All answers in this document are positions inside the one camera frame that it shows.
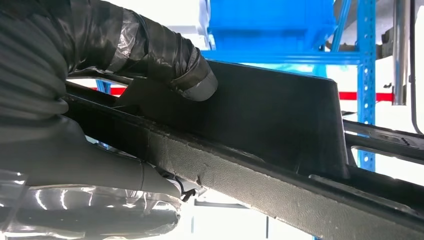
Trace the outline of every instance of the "perforated metal upright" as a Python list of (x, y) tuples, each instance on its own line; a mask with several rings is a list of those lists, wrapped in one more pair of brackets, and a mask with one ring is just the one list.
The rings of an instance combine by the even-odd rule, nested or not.
[[(376, 0), (358, 0), (357, 50), (360, 63), (357, 67), (358, 122), (376, 123)], [(375, 171), (375, 153), (358, 151), (361, 168)]]

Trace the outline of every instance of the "textured plastic surface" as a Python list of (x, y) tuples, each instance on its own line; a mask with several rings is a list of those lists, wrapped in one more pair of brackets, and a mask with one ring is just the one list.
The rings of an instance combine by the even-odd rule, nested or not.
[(216, 49), (308, 51), (333, 33), (333, 0), (211, 0)]
[[(14, 239), (139, 239), (166, 234), (182, 202), (161, 193), (93, 185), (29, 187), (0, 233)], [(0, 208), (0, 214), (11, 209)]]
[(219, 88), (193, 102), (153, 80), (133, 81), (117, 100), (140, 116), (294, 171), (345, 177), (337, 84), (325, 78), (209, 61)]
[[(70, 107), (68, 114), (91, 136), (119, 146), (127, 153), (146, 156), (171, 173), (236, 198), (250, 208), (307, 233), (324, 240), (424, 239), (422, 218), (264, 163), (243, 152), (202, 140), (198, 135), (174, 131), (157, 122), (107, 107), (109, 101), (102, 99), (116, 100), (114, 96), (89, 88), (84, 90), (80, 86), (75, 86), (80, 90), (74, 92), (74, 88), (68, 86), (71, 93), (66, 97)], [(88, 107), (92, 105), (90, 101), (74, 94), (102, 105)], [(96, 124), (90, 120), (93, 118), (102, 118), (103, 122)], [(108, 131), (110, 126), (115, 126), (116, 130)], [(418, 197), (422, 196), (422, 187), (407, 182), (400, 184), (399, 179), (356, 166), (348, 170), (353, 181), (346, 181), (362, 186), (358, 189), (365, 187), (366, 192), (373, 189), (377, 196), (395, 195), (400, 203), (408, 199), (415, 204), (406, 205), (422, 207)]]

